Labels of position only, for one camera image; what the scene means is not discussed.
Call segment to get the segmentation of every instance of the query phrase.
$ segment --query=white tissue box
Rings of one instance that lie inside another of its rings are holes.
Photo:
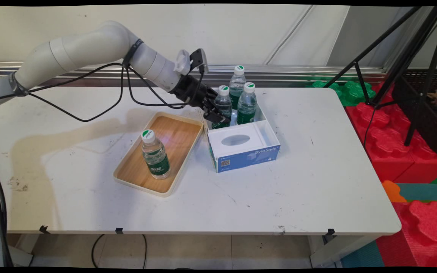
[[[203,119],[210,155],[215,171],[221,173],[253,164],[276,160],[281,144],[262,112],[259,103],[254,122],[212,129],[212,123]]]

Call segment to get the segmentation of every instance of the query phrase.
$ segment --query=water bottle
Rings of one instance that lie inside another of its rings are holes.
[[[246,83],[246,77],[244,76],[244,67],[236,66],[234,68],[234,76],[229,83],[229,96],[232,101],[232,115],[237,115],[237,103],[244,91],[244,84]]]
[[[237,124],[250,123],[254,121],[257,98],[254,93],[255,84],[246,83],[237,104]]]
[[[141,136],[143,157],[151,176],[156,179],[167,178],[171,173],[171,166],[163,143],[156,137],[153,130],[144,130]]]
[[[229,97],[229,87],[227,85],[221,85],[218,89],[219,95],[215,98],[214,103],[222,115],[230,118],[232,115],[232,102]],[[228,126],[230,126],[230,122],[212,123],[212,129]]]

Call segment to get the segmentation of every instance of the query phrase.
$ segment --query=green bottle label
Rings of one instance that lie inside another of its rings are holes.
[[[237,111],[237,124],[250,123],[254,121],[255,111],[252,114],[243,114]]]
[[[149,171],[154,175],[165,174],[170,169],[170,162],[168,161],[168,155],[156,164],[148,164]]]
[[[219,128],[224,128],[224,127],[229,127],[230,126],[230,122],[217,122],[217,123],[213,123],[212,122],[212,129],[219,129]]]
[[[232,101],[232,109],[237,110],[237,103],[239,102],[240,96],[234,96],[229,93],[230,100]]]

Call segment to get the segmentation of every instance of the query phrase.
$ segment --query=robotic arm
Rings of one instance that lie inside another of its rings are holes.
[[[189,75],[199,67],[207,72],[202,49],[193,52],[188,64],[175,69],[175,63],[148,47],[125,26],[114,21],[102,23],[99,29],[83,35],[65,36],[37,46],[21,68],[8,77],[0,78],[0,96],[16,93],[25,96],[28,90],[56,76],[92,64],[110,63],[124,58],[141,76],[158,87],[204,110],[204,118],[211,122],[227,122],[213,103],[217,93]]]

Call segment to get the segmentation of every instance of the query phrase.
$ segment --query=black tripod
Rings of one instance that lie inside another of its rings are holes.
[[[365,103],[367,105],[370,105],[374,107],[373,114],[375,113],[376,109],[380,109],[382,107],[385,107],[387,105],[391,104],[398,104],[399,102],[405,102],[407,100],[418,100],[418,104],[415,109],[414,118],[411,120],[411,126],[409,127],[409,131],[407,132],[406,140],[404,142],[405,146],[409,146],[411,143],[412,136],[414,134],[414,130],[416,129],[416,124],[418,123],[418,116],[419,116],[419,110],[421,104],[424,102],[427,91],[431,85],[432,77],[437,65],[437,45],[436,49],[434,51],[434,54],[432,55],[431,63],[429,65],[429,70],[426,76],[426,81],[424,83],[423,89],[419,95],[403,99],[403,100],[395,100],[392,102],[387,102],[385,104],[380,104],[382,101],[382,98],[385,95],[385,92],[389,89],[390,85],[407,69],[411,61],[413,60],[414,56],[419,52],[419,50],[423,47],[425,41],[428,39],[428,37],[431,35],[434,28],[437,26],[437,6],[432,7],[432,10],[426,17],[423,24],[420,26],[414,37],[411,39],[411,41],[408,43],[406,48],[402,51],[402,53],[399,55],[397,60],[395,61],[394,65],[392,66],[392,69],[390,73],[387,76],[387,79],[385,80],[384,84],[380,88],[378,94],[372,99],[372,101],[369,100],[369,96],[367,94],[365,83],[362,78],[362,73],[360,72],[360,68],[358,66],[358,61],[360,61],[365,55],[367,55],[373,48],[375,48],[380,42],[382,42],[387,36],[390,35],[393,31],[395,31],[402,23],[404,23],[411,15],[413,15],[416,11],[418,11],[421,7],[413,7],[409,12],[407,12],[404,16],[402,16],[395,24],[393,24],[385,33],[383,33],[377,40],[375,40],[371,45],[369,45],[366,50],[364,50],[360,55],[355,57],[350,64],[348,64],[338,75],[336,75],[331,81],[329,81],[324,87],[327,88],[331,84],[333,84],[336,80],[338,80],[345,72],[347,72],[349,69],[351,69],[353,66],[355,67],[358,75],[358,79],[360,82],[360,85],[362,86],[362,90],[364,92],[365,96]]]

